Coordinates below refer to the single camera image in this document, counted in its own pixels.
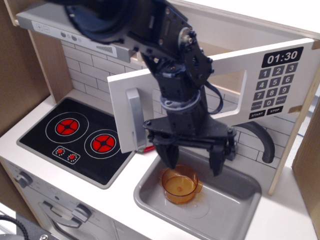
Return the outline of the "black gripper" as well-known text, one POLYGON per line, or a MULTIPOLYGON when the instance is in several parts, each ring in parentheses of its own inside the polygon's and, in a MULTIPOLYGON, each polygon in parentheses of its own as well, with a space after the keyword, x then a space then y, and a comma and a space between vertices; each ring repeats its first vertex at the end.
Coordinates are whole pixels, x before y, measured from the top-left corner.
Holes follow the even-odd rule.
POLYGON ((146 120, 149 141, 163 163, 174 169, 179 159, 179 146, 209 150, 213 176, 222 173, 226 155, 236 152, 235 130, 213 119, 203 102, 192 110, 168 111, 166 117, 146 120))

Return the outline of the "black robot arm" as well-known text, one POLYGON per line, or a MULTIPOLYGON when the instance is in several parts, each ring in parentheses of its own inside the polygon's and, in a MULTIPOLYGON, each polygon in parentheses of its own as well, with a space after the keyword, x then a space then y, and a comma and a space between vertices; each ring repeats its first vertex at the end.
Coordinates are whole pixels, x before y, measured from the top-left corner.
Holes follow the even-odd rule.
POLYGON ((168 168, 179 147, 206 149, 214 176, 235 150, 236 132, 212 118, 205 89, 214 72, 188 19, 166 0, 60 0, 72 25, 100 44, 140 52, 167 115, 147 120, 148 139, 168 168))

